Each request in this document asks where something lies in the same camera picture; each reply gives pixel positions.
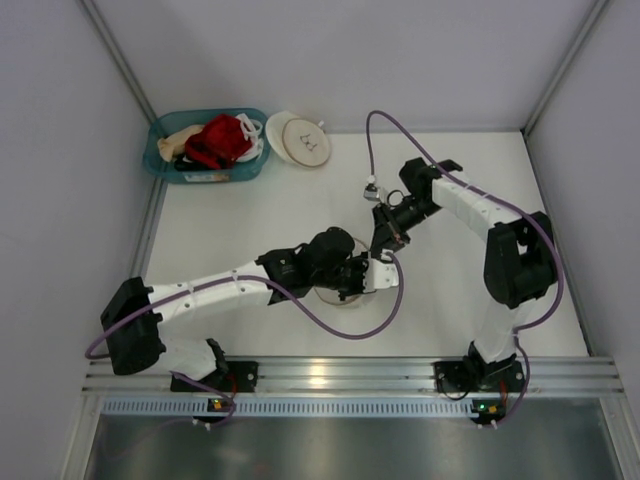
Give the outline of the teal plastic basket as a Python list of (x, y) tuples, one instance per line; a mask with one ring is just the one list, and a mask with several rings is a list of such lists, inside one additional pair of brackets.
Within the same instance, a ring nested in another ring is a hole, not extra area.
[(270, 155), (266, 120), (248, 107), (171, 112), (150, 127), (145, 167), (174, 184), (251, 180)]

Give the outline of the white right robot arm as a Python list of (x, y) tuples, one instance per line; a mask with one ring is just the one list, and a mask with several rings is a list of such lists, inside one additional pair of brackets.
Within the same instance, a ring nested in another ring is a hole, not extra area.
[(485, 244), (483, 281), (491, 298), (476, 338), (465, 356), (468, 369), (491, 377), (515, 361), (516, 334), (524, 328), (535, 301), (560, 286), (558, 255), (550, 219), (527, 214), (461, 178), (452, 160), (427, 165), (405, 162), (399, 177), (408, 194), (398, 204), (373, 208), (371, 253), (397, 252), (410, 242), (409, 231), (447, 210)]

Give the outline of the beige bra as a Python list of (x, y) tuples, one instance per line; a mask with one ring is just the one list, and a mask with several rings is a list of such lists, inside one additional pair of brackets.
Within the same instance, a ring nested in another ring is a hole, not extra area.
[(201, 133), (203, 129), (204, 126), (202, 124), (190, 125), (167, 137), (160, 138), (156, 142), (156, 145), (161, 159), (167, 163), (171, 163), (175, 157), (185, 152), (187, 140)]

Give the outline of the white bra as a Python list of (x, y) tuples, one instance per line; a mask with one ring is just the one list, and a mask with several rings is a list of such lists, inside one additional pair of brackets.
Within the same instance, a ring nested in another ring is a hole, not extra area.
[(237, 115), (236, 119), (240, 122), (244, 139), (250, 144), (249, 148), (237, 158), (237, 162), (245, 163), (258, 158), (263, 153), (264, 139), (261, 137), (263, 124), (244, 113)]

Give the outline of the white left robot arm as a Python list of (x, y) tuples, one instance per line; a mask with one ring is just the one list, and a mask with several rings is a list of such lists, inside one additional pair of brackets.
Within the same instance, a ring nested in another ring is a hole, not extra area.
[(374, 259), (355, 248), (349, 233), (331, 227), (224, 274), (156, 286), (141, 277), (125, 280), (100, 317), (113, 372), (157, 367), (193, 380), (210, 375), (222, 363), (219, 343), (205, 333), (216, 316), (301, 299), (315, 288), (341, 299), (369, 290)]

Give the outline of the red bra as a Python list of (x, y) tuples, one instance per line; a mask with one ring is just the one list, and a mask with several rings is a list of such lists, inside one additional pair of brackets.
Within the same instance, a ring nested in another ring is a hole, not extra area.
[(247, 153), (252, 142), (245, 137), (241, 121), (221, 114), (208, 122), (201, 132), (185, 143), (186, 157), (212, 170), (226, 170)]

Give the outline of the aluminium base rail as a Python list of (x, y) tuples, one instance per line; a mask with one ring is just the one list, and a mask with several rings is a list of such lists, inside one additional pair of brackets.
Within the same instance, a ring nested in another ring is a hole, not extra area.
[[(436, 396), (437, 357), (235, 357), (259, 364), (254, 393), (283, 396)], [(606, 357), (534, 357), (528, 394), (538, 398), (617, 397), (624, 387)], [(92, 361), (84, 394), (167, 393), (170, 375), (158, 369), (116, 376), (106, 361)]]

